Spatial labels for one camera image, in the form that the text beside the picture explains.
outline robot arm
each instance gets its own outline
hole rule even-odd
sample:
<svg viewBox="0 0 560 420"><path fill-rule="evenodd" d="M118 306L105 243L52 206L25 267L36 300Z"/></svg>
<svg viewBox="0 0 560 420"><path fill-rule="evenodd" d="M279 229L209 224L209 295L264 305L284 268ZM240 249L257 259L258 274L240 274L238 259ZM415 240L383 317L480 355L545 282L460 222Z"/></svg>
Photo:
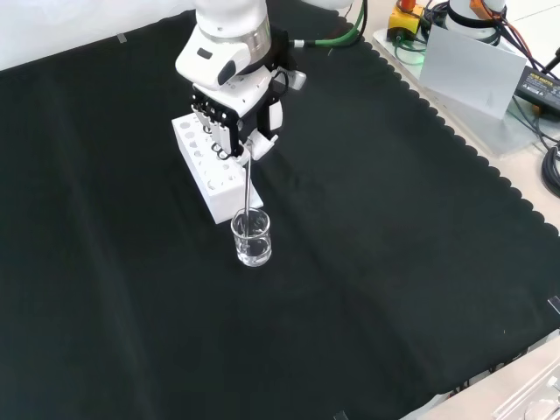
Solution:
<svg viewBox="0 0 560 420"><path fill-rule="evenodd" d="M353 0L305 0L325 9ZM301 83L305 76L291 69L287 33L270 29L265 0L194 0L197 25L176 62L192 82L192 110L211 134L221 158L243 165L251 142L258 160L277 140L283 124L280 94L272 80Z"/></svg>

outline wire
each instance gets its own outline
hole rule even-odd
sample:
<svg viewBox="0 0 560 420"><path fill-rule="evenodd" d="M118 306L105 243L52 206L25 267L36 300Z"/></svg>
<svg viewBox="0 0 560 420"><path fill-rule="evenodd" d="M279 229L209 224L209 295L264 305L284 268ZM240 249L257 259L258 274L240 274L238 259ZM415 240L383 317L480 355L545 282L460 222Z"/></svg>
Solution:
<svg viewBox="0 0 560 420"><path fill-rule="evenodd" d="M416 48L410 48L409 46L403 44L400 44L398 47L404 51L410 51L411 53L424 53L426 51L425 48L423 50L418 50Z"/></svg>
<svg viewBox="0 0 560 420"><path fill-rule="evenodd" d="M520 122L521 124L523 124L525 127L527 127L528 129L530 129L531 131L533 131L535 134L537 134L537 135L540 134L542 137L544 137L544 138L550 140L551 142L554 142L555 144L558 144L559 140L556 140L555 138L553 138L553 137L551 137L551 136L549 136L549 135L547 135L547 134L544 134L544 133L540 130L540 127L537 127L534 123L532 123L532 122L530 121L529 117L527 116L527 114L525 114L525 111L523 111L522 106L519 104L519 102L517 101L517 98L516 98L515 96L513 97L513 100L514 100L515 106L517 107L517 109L519 110L521 116L522 116L523 119L527 122L527 124L526 124L525 122L521 121L521 120L517 117L517 115L515 115L515 114L513 114L513 113L510 112L510 114L511 114L512 116L514 116L515 119L517 119L517 121L519 121L519 122Z"/></svg>
<svg viewBox="0 0 560 420"><path fill-rule="evenodd" d="M424 19L422 16L416 14L416 13L413 12L413 11L403 9L403 7L402 7L402 5L401 5L401 0L398 0L398 1L396 2L396 8L397 8L399 11L401 11L401 13L414 16L415 18L418 18L418 19L420 19L420 20L423 20L423 19Z"/></svg>
<svg viewBox="0 0 560 420"><path fill-rule="evenodd" d="M421 66L424 63L424 60L420 61L419 63L410 63L409 61L405 61L399 57L399 48L403 49L399 42L395 42L395 58L399 60L401 63L406 64L407 66ZM415 53L420 53L424 50L415 51Z"/></svg>
<svg viewBox="0 0 560 420"><path fill-rule="evenodd" d="M348 14L350 13L350 11L352 10L352 7L354 6L354 3L350 4L350 7L348 7L348 10L346 11L345 15L344 15L344 19L346 19L348 17ZM334 31L332 31L329 35L327 35L325 37L325 39L334 39L340 32L342 32L344 25L340 28L336 28Z"/></svg>
<svg viewBox="0 0 560 420"><path fill-rule="evenodd" d="M430 37L430 30L433 25L443 27L445 17L449 8L449 2L436 4L430 9L433 0L430 0L423 9L423 20L420 21L420 32L424 39Z"/></svg>
<svg viewBox="0 0 560 420"><path fill-rule="evenodd" d="M525 121L528 123L528 126L530 126L530 130L533 131L538 136L542 145L547 150L546 154L544 155L544 159L542 160L541 180L544 186L546 186L551 193L553 193L560 199L560 172L558 172L558 167L557 167L557 160L560 160L560 156L558 155L558 145L560 144L560 141L550 136L547 136L541 131L539 116L537 116L537 118L535 119L535 123L532 123L527 117L527 114L525 114L525 112L523 111L522 107L520 106L519 102L515 97L514 97L514 103L517 109L519 109L519 112L521 112L521 115L523 116ZM550 147L544 140L545 138L554 142L554 145Z"/></svg>
<svg viewBox="0 0 560 420"><path fill-rule="evenodd" d="M290 41L291 46L295 47L315 47L323 46L329 48L348 48L349 46L355 46L361 41L364 31L366 30L366 25L368 24L368 1L362 0L360 15L356 21L353 28L346 34L335 39L318 39L318 40L301 40L295 39Z"/></svg>
<svg viewBox="0 0 560 420"><path fill-rule="evenodd" d="M538 70L540 67L541 71L544 71L545 66L543 66L543 64L538 62L533 57L531 51L529 50L529 46L525 42L525 39L523 39L523 36L519 33L519 31L517 31L517 29L515 29L515 27L508 22L508 20L504 16L504 12L499 13L499 18L496 18L496 13L492 12L488 8L486 2L484 0L481 0L481 3L488 16L493 20L496 31L499 32L500 35L504 39L506 39L513 47L519 50L527 58L527 60L529 61L529 63L531 63L531 66L535 70ZM550 73L550 77L558 80L558 78L553 73Z"/></svg>

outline black cloth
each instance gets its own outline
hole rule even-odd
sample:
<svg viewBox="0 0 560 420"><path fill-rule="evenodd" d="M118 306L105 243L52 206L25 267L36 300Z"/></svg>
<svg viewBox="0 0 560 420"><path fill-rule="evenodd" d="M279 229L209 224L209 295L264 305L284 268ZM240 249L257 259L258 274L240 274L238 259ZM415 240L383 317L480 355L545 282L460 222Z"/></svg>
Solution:
<svg viewBox="0 0 560 420"><path fill-rule="evenodd" d="M557 231L363 43L295 53L243 267L172 132L193 25L0 73L1 418L396 419L555 328Z"/></svg>

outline water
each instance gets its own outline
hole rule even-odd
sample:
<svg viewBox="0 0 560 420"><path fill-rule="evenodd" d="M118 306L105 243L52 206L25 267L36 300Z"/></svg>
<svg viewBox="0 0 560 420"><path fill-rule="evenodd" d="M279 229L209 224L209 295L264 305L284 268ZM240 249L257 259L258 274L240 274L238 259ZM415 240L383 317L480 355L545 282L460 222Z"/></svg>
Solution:
<svg viewBox="0 0 560 420"><path fill-rule="evenodd" d="M265 264L272 255L270 238L263 236L257 239L235 239L237 257L248 267L260 267Z"/></svg>

